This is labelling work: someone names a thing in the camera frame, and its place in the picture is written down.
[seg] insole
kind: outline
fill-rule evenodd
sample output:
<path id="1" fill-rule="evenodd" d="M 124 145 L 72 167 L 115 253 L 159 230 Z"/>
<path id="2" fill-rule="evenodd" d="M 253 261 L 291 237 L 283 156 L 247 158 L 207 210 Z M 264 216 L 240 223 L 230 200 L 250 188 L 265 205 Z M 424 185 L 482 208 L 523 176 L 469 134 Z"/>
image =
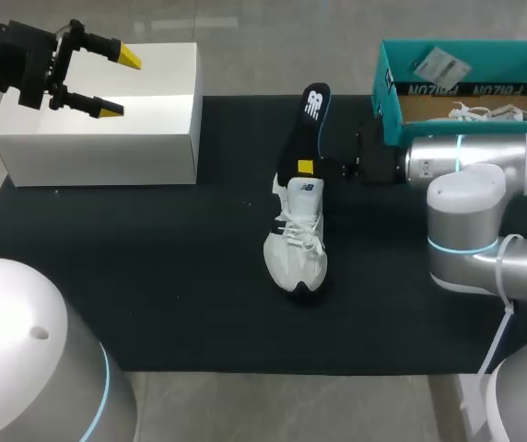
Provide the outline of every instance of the insole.
<path id="1" fill-rule="evenodd" d="M 287 186 L 297 176 L 321 178 L 320 139 L 330 102 L 331 89 L 326 84 L 313 83 L 304 89 L 294 127 L 278 163 L 281 186 Z"/>

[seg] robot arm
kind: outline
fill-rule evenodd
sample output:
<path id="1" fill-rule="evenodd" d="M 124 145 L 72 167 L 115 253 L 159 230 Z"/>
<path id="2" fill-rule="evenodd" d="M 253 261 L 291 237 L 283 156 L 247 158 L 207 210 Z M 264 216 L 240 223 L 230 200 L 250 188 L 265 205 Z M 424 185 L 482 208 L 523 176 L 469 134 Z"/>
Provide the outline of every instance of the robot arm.
<path id="1" fill-rule="evenodd" d="M 77 20 L 71 20 L 61 38 L 10 21 L 7 25 L 0 23 L 0 91 L 5 93 L 9 87 L 17 88 L 18 103 L 33 109 L 41 108 L 42 98 L 48 93 L 53 110 L 66 105 L 95 118 L 124 115 L 124 108 L 119 104 L 67 90 L 64 80 L 71 56 L 81 48 L 103 55 L 111 62 L 141 68 L 141 61 L 124 44 L 86 33 Z"/>
<path id="2" fill-rule="evenodd" d="M 455 292 L 499 296 L 500 279 L 508 298 L 527 300 L 527 239 L 502 249 L 498 235 L 509 201 L 527 196 L 527 134 L 421 137 L 404 150 L 376 143 L 381 130 L 360 140 L 356 174 L 364 184 L 427 189 L 433 280 Z"/>

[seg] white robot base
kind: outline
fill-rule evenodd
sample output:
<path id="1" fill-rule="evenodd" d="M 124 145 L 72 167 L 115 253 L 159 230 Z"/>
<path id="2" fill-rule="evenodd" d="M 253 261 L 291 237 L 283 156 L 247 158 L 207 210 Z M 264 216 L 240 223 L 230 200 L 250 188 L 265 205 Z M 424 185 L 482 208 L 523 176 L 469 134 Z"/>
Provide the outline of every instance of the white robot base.
<path id="1" fill-rule="evenodd" d="M 133 442 L 123 372 L 51 281 L 0 260 L 0 442 Z"/>

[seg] shoe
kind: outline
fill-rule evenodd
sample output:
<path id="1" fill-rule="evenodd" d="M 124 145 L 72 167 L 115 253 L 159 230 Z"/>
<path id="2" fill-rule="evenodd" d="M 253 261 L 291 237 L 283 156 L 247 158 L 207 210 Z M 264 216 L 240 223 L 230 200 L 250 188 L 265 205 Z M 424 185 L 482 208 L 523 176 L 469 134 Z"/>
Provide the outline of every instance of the shoe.
<path id="1" fill-rule="evenodd" d="M 323 83 L 305 89 L 272 185 L 275 218 L 263 257 L 274 282 L 290 295 L 317 291 L 327 274 L 319 140 L 330 99 Z"/>

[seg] shoelace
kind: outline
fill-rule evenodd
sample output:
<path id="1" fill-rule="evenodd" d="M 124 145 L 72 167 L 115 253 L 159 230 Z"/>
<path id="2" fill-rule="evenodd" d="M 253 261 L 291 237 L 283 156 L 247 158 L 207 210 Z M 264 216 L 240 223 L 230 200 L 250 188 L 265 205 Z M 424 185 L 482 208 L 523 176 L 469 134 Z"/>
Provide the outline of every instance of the shoelace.
<path id="1" fill-rule="evenodd" d="M 448 117 L 458 119 L 464 122 L 484 122 L 491 115 L 491 110 L 483 107 L 469 108 L 461 101 L 454 101 L 454 104 L 460 104 L 459 109 L 452 109 Z"/>
<path id="2" fill-rule="evenodd" d="M 320 218 L 315 215 L 299 216 L 296 219 L 286 211 L 282 214 L 287 218 L 286 227 L 280 230 L 287 232 L 288 244 L 299 246 L 305 251 L 316 250 L 319 255 L 325 253 L 322 241 L 317 234 Z"/>

